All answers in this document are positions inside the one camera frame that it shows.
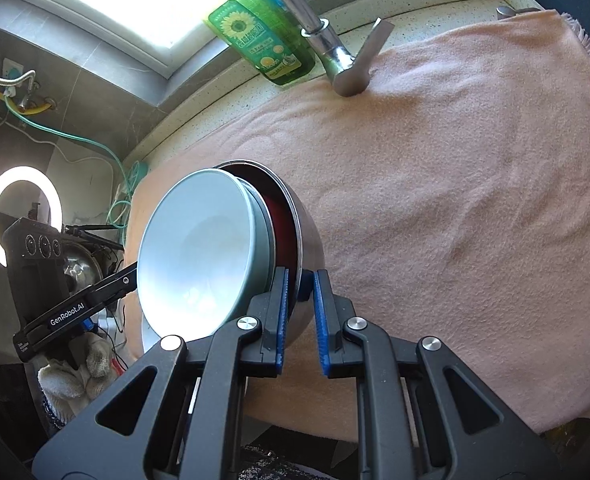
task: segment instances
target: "white knit glove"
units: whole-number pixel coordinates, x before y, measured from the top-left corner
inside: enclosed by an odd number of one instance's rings
[[[117,371],[111,365],[111,344],[90,332],[80,337],[85,338],[86,364],[73,370],[66,361],[51,359],[37,372],[53,414],[64,424],[117,378]]]

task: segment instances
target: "teal cable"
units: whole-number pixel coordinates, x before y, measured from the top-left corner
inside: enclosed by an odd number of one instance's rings
[[[87,144],[92,144],[93,146],[101,148],[102,150],[107,152],[109,155],[111,155],[111,157],[113,157],[113,159],[117,163],[118,167],[120,168],[120,171],[122,172],[122,176],[124,178],[124,188],[125,188],[125,192],[128,197],[128,200],[116,200],[115,202],[113,202],[111,204],[111,207],[108,210],[108,214],[106,216],[106,221],[109,224],[111,224],[113,227],[120,230],[120,238],[122,240],[122,245],[123,245],[124,241],[125,241],[124,231],[126,230],[126,226],[128,225],[128,214],[127,214],[127,219],[123,220],[122,224],[118,224],[117,221],[121,218],[122,215],[124,215],[128,211],[128,208],[130,208],[130,206],[131,206],[131,200],[133,199],[133,192],[135,191],[135,186],[137,186],[136,179],[137,179],[137,173],[138,173],[138,168],[139,168],[139,164],[140,164],[139,161],[136,161],[133,164],[133,167],[131,168],[129,176],[126,176],[126,171],[124,170],[122,162],[120,161],[119,158],[117,158],[117,155],[115,155],[113,150],[111,150],[108,146],[105,146],[104,144],[101,144],[100,142],[97,142],[95,140],[86,139],[85,137],[78,137],[78,136],[71,135],[71,134],[65,134],[65,133],[60,132],[58,130],[53,130],[52,128],[49,128],[48,126],[42,126],[41,124],[34,123],[33,121],[24,117],[24,115],[16,112],[10,106],[8,96],[4,96],[4,102],[6,103],[6,108],[8,108],[9,112],[11,112],[13,115],[15,115],[15,117],[20,119],[22,122],[28,124],[29,126],[32,126],[32,127],[36,128],[37,130],[48,132],[48,133],[53,134],[58,137],[63,137],[64,139],[77,140],[78,142],[86,142]],[[115,220],[112,220],[111,213],[113,212],[113,209],[117,205],[123,205],[124,208],[122,209],[122,212],[119,214],[119,216]]]

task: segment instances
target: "dish soap bottle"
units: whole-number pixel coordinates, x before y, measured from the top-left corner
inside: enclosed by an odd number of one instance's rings
[[[205,0],[204,23],[272,83],[309,73],[315,58],[294,16],[272,0]]]

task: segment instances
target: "white ring light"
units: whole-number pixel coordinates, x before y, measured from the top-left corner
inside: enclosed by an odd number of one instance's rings
[[[20,180],[27,180],[39,187],[51,208],[51,226],[55,227],[57,231],[62,230],[62,204],[60,203],[60,196],[48,177],[41,171],[29,166],[18,166],[11,168],[0,175],[0,195],[2,192],[14,182]],[[0,244],[0,263],[6,267],[6,253]]]

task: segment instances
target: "electrical outlet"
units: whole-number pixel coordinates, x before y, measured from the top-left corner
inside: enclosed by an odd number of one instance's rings
[[[2,61],[2,77],[4,79],[16,79],[24,73],[24,65],[13,61],[8,57]]]

